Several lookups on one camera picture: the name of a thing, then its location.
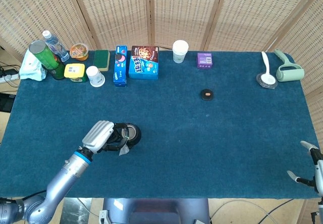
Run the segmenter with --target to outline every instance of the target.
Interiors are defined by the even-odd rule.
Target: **power strip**
[[[6,81],[10,82],[10,81],[14,81],[14,80],[17,80],[17,79],[19,79],[19,74],[5,75],[5,78],[3,76],[0,78],[0,84],[1,83],[6,83]]]

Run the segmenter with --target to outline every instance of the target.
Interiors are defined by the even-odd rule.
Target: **white cup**
[[[173,60],[180,64],[188,51],[188,43],[184,40],[177,40],[173,44]]]
[[[105,82],[105,77],[96,66],[90,66],[86,69],[87,77],[93,87],[100,87]]]

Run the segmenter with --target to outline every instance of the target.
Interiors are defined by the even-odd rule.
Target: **small purple box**
[[[197,54],[197,68],[198,69],[210,69],[212,68],[212,54],[202,53]]]

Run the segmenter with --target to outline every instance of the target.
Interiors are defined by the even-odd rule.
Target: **water bottle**
[[[70,58],[70,55],[55,35],[52,35],[49,31],[43,31],[42,35],[45,38],[47,46],[54,54],[61,58],[62,62],[65,62],[67,59]]]

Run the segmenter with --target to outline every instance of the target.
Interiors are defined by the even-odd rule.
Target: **blue tablecloth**
[[[282,62],[267,55],[274,75]],[[182,64],[161,51],[159,79],[125,88],[113,85],[114,56],[99,88],[51,75],[21,81],[0,147],[0,196],[45,189],[99,120],[137,124],[142,139],[127,155],[95,155],[70,197],[316,196],[286,173],[314,174],[299,143],[317,145],[301,84],[260,87],[260,52],[212,52],[213,68],[199,70],[196,51]],[[205,88],[212,101],[200,98]]]

